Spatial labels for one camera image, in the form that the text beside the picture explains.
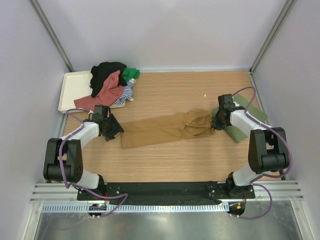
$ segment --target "green cloth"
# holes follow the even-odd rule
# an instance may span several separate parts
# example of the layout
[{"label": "green cloth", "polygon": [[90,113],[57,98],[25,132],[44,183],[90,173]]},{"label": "green cloth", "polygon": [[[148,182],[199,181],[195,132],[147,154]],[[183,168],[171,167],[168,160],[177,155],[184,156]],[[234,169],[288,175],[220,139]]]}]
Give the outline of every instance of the green cloth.
[{"label": "green cloth", "polygon": [[[246,107],[249,104],[249,101],[245,99],[240,94],[236,94],[233,97],[233,100],[237,102],[240,106]],[[219,107],[216,107],[212,111],[212,117],[214,117],[219,110]],[[249,113],[260,120],[261,122],[265,122],[268,119],[267,114],[265,114],[263,111],[261,111],[259,108],[256,108],[255,106],[250,106],[248,109]],[[238,144],[241,141],[243,141],[247,136],[236,126],[227,126],[225,132]]]},{"label": "green cloth", "polygon": [[137,79],[140,76],[140,70],[136,68],[125,68],[122,73],[122,77],[126,82],[129,82],[130,79]]}]

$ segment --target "wooden table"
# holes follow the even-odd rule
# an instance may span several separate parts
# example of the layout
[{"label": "wooden table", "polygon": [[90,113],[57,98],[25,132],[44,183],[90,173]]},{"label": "wooden table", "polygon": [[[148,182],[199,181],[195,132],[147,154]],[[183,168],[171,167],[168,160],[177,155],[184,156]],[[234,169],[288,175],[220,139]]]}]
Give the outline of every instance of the wooden table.
[{"label": "wooden table", "polygon": [[[211,110],[218,96],[251,86],[246,71],[142,73],[133,87],[134,101],[112,110],[120,123],[187,112]],[[241,93],[248,100],[253,91]],[[76,113],[81,119],[85,113]],[[79,126],[72,117],[64,134]],[[210,137],[121,149],[120,135],[92,140],[82,151],[84,167],[106,182],[224,181],[248,163],[249,139],[235,143],[224,131]]]}]

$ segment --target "wall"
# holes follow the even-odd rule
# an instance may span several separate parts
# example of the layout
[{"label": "wall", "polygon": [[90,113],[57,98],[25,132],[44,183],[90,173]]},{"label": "wall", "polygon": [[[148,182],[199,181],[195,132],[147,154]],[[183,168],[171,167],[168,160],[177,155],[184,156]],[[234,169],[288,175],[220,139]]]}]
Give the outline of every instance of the wall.
[{"label": "wall", "polygon": [[261,60],[256,81],[269,119],[282,126],[297,179],[320,228],[320,1],[296,1]]},{"label": "wall", "polygon": [[76,71],[249,68],[285,0],[38,0]]},{"label": "wall", "polygon": [[27,0],[2,0],[0,23],[0,233],[15,240],[25,229],[35,183],[44,181],[66,69]]}]

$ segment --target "folded garment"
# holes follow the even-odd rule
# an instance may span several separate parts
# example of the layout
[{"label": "folded garment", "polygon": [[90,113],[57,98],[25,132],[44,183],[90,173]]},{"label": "folded garment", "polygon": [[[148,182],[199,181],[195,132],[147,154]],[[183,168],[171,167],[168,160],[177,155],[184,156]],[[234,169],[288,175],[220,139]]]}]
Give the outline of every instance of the folded garment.
[{"label": "folded garment", "polygon": [[119,74],[120,71],[110,74],[96,97],[89,95],[74,100],[75,107],[93,111],[95,105],[111,106],[124,92],[124,87],[118,86]]},{"label": "folded garment", "polygon": [[90,80],[90,88],[92,88],[91,97],[96,97],[102,89],[105,80],[110,74],[120,71],[118,85],[127,86],[126,80],[122,77],[122,73],[127,66],[121,62],[102,62],[98,66],[91,69],[92,78]]},{"label": "folded garment", "polygon": [[123,149],[194,139],[212,134],[212,111],[194,109],[186,113],[121,123]]},{"label": "folded garment", "polygon": [[136,80],[133,79],[133,78],[130,81],[127,82],[127,86],[123,87],[123,93],[122,93],[121,97],[119,97],[114,102],[114,105],[124,104],[127,99],[129,101],[133,101],[133,98],[132,98],[132,94],[133,94],[132,87],[134,86],[135,83],[136,83]]},{"label": "folded garment", "polygon": [[[240,94],[236,94],[233,96],[233,100],[238,103],[240,106],[246,107],[249,104],[249,101],[245,99]],[[219,110],[219,107],[216,107],[213,112],[212,116],[214,117]],[[254,116],[256,119],[260,120],[261,122],[265,122],[268,119],[267,114],[261,111],[259,108],[251,105],[248,108],[249,113]],[[240,143],[243,141],[247,135],[245,135],[239,128],[236,126],[227,126],[225,132],[236,142]]]},{"label": "folded garment", "polygon": [[137,79],[140,76],[140,70],[136,68],[125,68],[122,73],[122,77],[126,82],[129,82],[130,79]]}]

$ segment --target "brown pants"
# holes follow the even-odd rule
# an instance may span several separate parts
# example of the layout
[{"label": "brown pants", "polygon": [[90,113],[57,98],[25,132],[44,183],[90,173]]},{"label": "brown pants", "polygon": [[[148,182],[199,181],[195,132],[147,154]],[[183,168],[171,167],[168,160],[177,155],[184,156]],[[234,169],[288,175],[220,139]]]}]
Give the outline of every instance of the brown pants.
[{"label": "brown pants", "polygon": [[194,109],[186,113],[121,123],[123,149],[194,139],[212,134],[212,110]]}]

